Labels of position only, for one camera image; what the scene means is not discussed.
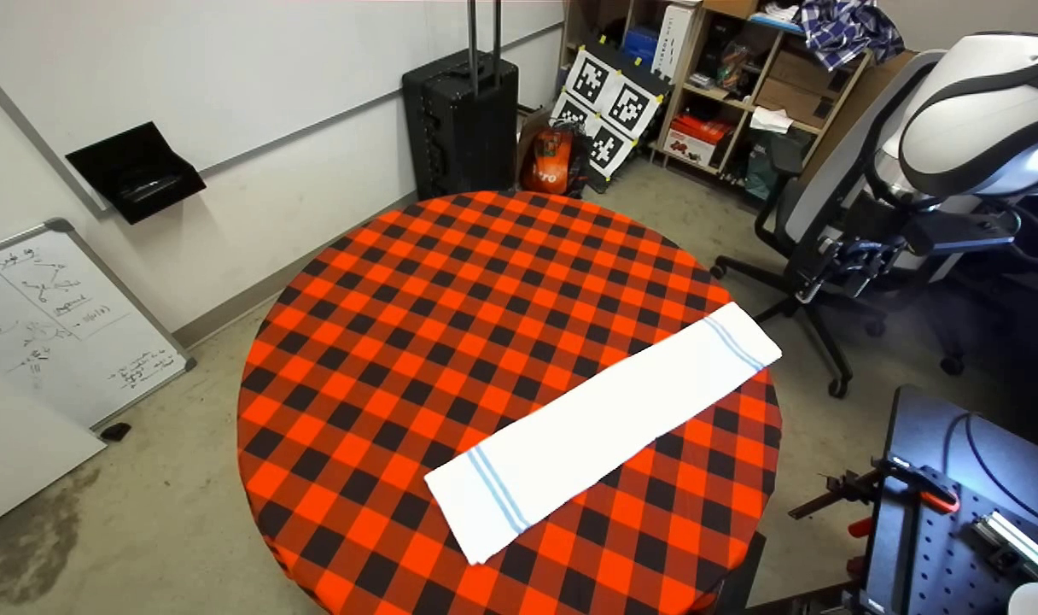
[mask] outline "cardboard box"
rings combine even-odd
[[[805,93],[787,81],[766,79],[755,104],[766,110],[784,110],[796,122],[824,128],[824,115],[819,115],[824,97],[819,93]]]
[[[702,0],[702,12],[752,16],[757,13],[757,0]]]
[[[832,81],[832,74],[819,61],[791,50],[777,50],[777,59],[772,59],[769,79],[805,93],[825,93]]]
[[[696,140],[691,134],[679,131],[665,131],[665,149],[677,159],[687,159],[698,168],[710,168],[718,145]]]
[[[652,71],[670,74],[670,79],[679,74],[679,59],[687,50],[693,22],[696,22],[696,8],[670,5],[662,12]]]

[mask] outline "red and black plaid tablecloth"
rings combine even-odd
[[[725,301],[691,254],[587,201],[383,213],[305,266],[250,350],[256,526],[330,613],[687,613],[743,559],[774,485],[769,373],[480,567],[422,474]]]

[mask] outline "white towel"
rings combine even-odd
[[[777,357],[783,350],[738,305],[725,305],[426,472],[422,481],[459,554],[480,564]]]

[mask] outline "blue stripe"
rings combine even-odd
[[[505,513],[507,526],[511,526],[514,532],[523,532],[523,529],[525,529],[525,518],[523,518],[523,513],[518,513],[511,491],[505,488],[505,481],[503,481],[503,477],[496,474],[496,468],[489,465],[489,459],[483,459],[480,448],[470,452],[470,465],[474,465],[474,472],[480,474],[480,481],[489,485],[496,506]]]
[[[710,319],[710,326],[721,336],[721,343],[730,350],[730,357],[749,361],[755,373],[766,369],[766,361],[757,361],[749,350],[741,350],[738,340],[718,319]]]

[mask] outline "floor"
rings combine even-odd
[[[589,201],[665,234],[698,264],[718,254],[772,261],[752,237],[752,208],[679,168],[635,161]],[[743,307],[772,296],[743,278],[728,283]],[[192,350],[198,369],[117,416],[132,426],[126,440],[0,518],[0,615],[316,613],[261,546],[234,472],[239,369],[261,313],[266,305],[256,305],[200,340]],[[842,581],[848,556],[862,550],[842,529],[868,517],[862,506],[841,503],[800,523],[787,509],[819,497],[825,474],[859,472],[881,454],[893,385],[923,385],[989,416],[1013,402],[1010,385],[981,365],[942,375],[916,311],[893,313],[883,340],[841,319],[856,365],[848,399],[825,398],[825,369],[796,320],[774,319],[769,336],[784,350],[774,365],[784,438],[755,604]]]

